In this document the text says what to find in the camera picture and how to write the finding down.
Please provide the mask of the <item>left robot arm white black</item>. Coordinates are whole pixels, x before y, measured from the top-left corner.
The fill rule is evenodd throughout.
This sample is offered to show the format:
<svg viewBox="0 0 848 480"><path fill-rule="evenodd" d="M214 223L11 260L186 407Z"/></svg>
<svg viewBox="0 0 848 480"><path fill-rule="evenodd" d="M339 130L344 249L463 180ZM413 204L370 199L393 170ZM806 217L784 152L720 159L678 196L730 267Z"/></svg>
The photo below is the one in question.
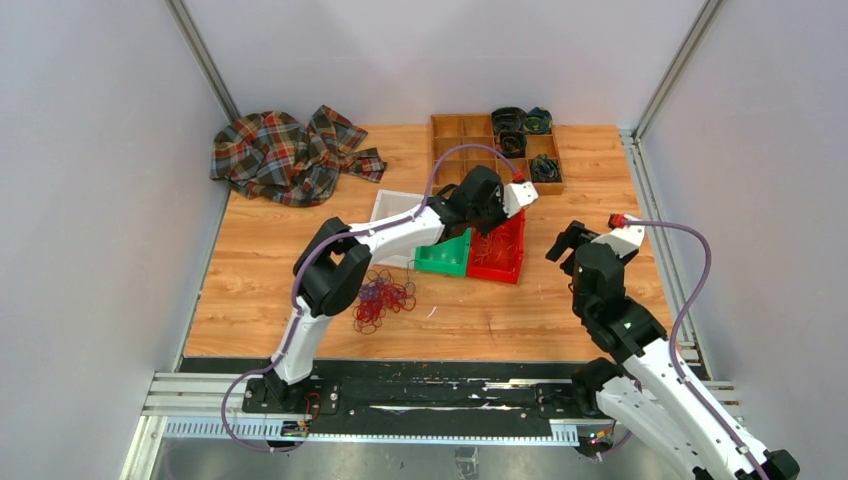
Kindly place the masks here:
<svg viewBox="0 0 848 480"><path fill-rule="evenodd" d="M370 267L388 257L431 247L474 229L488 234L532 204L531 183L513 172L503 183L493 169L475 166L416 206L370 223L325 221L293 268L292 311L268 366L252 374L245 396L283 413L305 403L304 381L330 322L356 300Z"/></svg>

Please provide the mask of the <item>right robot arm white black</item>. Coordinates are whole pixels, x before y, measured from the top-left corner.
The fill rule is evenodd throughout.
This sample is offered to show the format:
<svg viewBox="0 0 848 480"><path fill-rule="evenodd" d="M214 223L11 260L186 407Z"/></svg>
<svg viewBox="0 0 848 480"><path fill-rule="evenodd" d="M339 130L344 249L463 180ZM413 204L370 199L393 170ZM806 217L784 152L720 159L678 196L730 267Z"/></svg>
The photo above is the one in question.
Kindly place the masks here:
<svg viewBox="0 0 848 480"><path fill-rule="evenodd" d="M746 430L693 373L666 330L624 285L649 222L613 214L600 234L579 221L546 254L571 278L572 311L604 356L576 371L571 400L582 415L624 426L684 479L795 479L797 460Z"/></svg>

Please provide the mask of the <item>red plastic bin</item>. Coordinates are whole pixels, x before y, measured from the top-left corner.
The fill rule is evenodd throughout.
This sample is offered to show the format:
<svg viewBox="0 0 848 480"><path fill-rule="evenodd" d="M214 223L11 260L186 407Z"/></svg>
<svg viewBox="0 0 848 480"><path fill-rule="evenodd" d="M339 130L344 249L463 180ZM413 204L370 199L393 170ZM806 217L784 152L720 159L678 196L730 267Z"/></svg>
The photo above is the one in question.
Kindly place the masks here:
<svg viewBox="0 0 848 480"><path fill-rule="evenodd" d="M466 276L516 285L524 260L525 223L521 212L488 236L472 229Z"/></svg>

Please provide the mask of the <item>green plastic bin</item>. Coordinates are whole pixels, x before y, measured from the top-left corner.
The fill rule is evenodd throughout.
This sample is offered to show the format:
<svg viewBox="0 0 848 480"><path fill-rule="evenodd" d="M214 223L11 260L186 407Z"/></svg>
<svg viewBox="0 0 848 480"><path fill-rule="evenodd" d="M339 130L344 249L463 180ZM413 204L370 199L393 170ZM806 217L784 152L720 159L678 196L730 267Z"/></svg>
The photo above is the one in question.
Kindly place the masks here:
<svg viewBox="0 0 848 480"><path fill-rule="evenodd" d="M418 247L414 267L419 271L465 277L469 262L472 230L445 242Z"/></svg>

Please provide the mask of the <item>green rolled belt lower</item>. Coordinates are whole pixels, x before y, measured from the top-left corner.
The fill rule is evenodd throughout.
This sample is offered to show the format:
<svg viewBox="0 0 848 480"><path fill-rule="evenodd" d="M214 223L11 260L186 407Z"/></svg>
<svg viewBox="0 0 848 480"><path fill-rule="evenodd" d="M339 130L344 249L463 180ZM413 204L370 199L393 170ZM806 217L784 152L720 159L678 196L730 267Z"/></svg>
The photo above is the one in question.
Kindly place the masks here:
<svg viewBox="0 0 848 480"><path fill-rule="evenodd" d="M560 183L562 181L558 161L547 154L538 154L530 160L529 172L534 183Z"/></svg>

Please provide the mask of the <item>black rolled belt middle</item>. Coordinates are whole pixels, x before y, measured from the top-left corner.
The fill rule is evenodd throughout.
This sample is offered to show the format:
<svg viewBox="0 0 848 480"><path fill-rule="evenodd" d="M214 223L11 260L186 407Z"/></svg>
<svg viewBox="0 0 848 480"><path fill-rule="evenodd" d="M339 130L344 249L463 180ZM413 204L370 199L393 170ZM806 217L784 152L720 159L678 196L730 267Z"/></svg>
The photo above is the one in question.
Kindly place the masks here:
<svg viewBox="0 0 848 480"><path fill-rule="evenodd" d="M526 155L527 138L521 131L502 130L497 134L496 143L506 158L523 158Z"/></svg>

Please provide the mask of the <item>black rolled belt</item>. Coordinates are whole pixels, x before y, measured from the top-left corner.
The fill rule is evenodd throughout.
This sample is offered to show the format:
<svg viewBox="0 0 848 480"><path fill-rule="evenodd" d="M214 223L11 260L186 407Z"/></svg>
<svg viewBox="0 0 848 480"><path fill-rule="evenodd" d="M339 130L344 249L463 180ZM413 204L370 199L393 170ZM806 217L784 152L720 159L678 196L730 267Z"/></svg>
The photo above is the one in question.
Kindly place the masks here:
<svg viewBox="0 0 848 480"><path fill-rule="evenodd" d="M523 132L526 120L526 111L519 107L501 107L490 113L493 134L498 135L503 131Z"/></svg>
<svg viewBox="0 0 848 480"><path fill-rule="evenodd" d="M506 158L523 158L526 155L527 138L521 131L502 130L497 134L496 143Z"/></svg>

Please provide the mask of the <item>wooden compartment tray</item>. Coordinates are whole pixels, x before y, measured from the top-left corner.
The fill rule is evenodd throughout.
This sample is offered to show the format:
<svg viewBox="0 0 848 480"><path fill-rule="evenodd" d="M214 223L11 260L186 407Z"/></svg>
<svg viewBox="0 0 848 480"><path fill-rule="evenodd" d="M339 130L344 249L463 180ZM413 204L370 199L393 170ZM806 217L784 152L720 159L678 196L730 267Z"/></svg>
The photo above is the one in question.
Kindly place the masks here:
<svg viewBox="0 0 848 480"><path fill-rule="evenodd" d="M529 135L526 155L509 159L502 155L497 146L497 135L493 134L490 113L442 114L430 117L430 156L433 180L431 192L437 193L448 185L458 185L477 166L494 171L503 184L513 180L519 172L523 179L534 184L540 195L560 195L565 189L563 160L553 134ZM538 154L547 154L558 161L562 181L560 183L534 183L529 172L529 161Z"/></svg>

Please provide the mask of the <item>black rolled belt top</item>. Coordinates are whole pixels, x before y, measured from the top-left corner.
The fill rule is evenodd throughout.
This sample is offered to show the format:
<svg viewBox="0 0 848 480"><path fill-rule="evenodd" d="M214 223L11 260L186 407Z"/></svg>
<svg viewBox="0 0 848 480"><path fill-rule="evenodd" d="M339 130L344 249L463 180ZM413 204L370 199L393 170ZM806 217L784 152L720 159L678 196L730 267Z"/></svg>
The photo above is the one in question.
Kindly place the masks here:
<svg viewBox="0 0 848 480"><path fill-rule="evenodd" d="M490 113L493 134L498 135L503 131L523 132L526 120L526 111L519 107L501 107Z"/></svg>

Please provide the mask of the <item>white plastic bin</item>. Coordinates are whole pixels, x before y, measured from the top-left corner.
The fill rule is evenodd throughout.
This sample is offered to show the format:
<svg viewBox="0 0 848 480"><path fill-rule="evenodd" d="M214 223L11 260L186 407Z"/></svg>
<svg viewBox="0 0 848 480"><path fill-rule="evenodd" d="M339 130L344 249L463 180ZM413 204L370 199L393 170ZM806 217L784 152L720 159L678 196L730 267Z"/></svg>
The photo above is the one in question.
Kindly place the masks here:
<svg viewBox="0 0 848 480"><path fill-rule="evenodd" d="M370 221L382 220L417 208L422 199L422 194L380 189L372 207ZM406 250L378 261L377 265L401 269L410 268L414 265L415 253L415 249Z"/></svg>

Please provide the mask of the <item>blue green rolled belt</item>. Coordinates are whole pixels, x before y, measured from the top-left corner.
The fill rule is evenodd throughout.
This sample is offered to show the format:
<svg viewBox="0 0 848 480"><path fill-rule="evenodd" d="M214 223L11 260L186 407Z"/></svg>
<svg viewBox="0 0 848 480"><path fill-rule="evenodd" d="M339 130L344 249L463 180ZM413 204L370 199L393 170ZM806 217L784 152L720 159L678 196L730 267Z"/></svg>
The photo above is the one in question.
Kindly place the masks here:
<svg viewBox="0 0 848 480"><path fill-rule="evenodd" d="M553 126L552 114L543 107L534 107L526 112L523 121L524 131L529 135L547 135Z"/></svg>

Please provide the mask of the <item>plaid cloth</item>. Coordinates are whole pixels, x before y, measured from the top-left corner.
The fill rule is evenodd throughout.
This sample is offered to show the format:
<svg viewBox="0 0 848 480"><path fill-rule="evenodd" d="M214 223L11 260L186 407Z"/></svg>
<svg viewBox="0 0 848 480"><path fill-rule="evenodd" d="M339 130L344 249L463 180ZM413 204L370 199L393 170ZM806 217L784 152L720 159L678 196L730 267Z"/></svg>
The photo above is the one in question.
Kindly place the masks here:
<svg viewBox="0 0 848 480"><path fill-rule="evenodd" d="M327 105L307 123L283 111L248 114L217 133L209 177L248 199L314 207L335 193L342 175L378 183L388 168L368 132Z"/></svg>

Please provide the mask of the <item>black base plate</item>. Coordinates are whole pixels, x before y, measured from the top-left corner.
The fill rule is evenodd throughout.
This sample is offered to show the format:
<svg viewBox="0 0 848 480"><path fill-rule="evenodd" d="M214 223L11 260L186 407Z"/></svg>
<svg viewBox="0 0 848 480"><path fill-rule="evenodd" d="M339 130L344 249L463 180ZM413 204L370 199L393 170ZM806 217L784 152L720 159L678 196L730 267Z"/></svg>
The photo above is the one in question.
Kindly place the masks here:
<svg viewBox="0 0 848 480"><path fill-rule="evenodd" d="M257 358L188 357L180 374L251 374ZM267 414L305 423L313 435L529 439L572 424L581 438L615 420L586 407L571 382L574 362L319 359L304 381L307 397L292 413L245 396L252 378L229 398L229 421Z"/></svg>

